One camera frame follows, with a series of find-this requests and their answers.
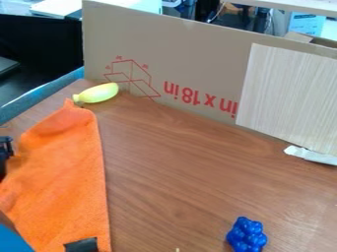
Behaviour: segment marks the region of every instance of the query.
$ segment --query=plastic toy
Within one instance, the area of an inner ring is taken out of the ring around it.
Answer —
[[[73,100],[75,102],[96,103],[110,99],[117,94],[118,84],[107,83],[84,90],[80,94],[73,94]]]
[[[235,252],[260,252],[268,242],[263,233],[263,224],[246,217],[237,218],[226,239]]]

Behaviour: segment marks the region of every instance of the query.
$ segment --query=light wood panel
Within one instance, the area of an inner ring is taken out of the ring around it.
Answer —
[[[236,124],[337,156],[337,61],[253,44]]]
[[[90,86],[74,83],[0,134],[17,139]],[[238,216],[263,221],[265,252],[335,251],[336,169],[285,155],[282,141],[129,94],[86,107],[100,125],[114,252],[230,252],[224,235]]]

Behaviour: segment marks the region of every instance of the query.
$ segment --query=cardboard panel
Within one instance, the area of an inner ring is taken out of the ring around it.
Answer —
[[[337,60],[254,44],[236,123],[337,156]]]
[[[320,45],[95,1],[84,1],[83,12],[87,79],[231,124],[251,43],[337,58]]]

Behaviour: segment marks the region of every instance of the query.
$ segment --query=cardboard box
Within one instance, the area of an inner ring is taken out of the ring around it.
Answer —
[[[337,58],[337,49],[84,1],[85,76],[235,124],[252,43]]]

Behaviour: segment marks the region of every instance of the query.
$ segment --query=teal object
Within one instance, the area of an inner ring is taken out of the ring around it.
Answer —
[[[34,252],[19,234],[4,224],[0,224],[0,251]]]

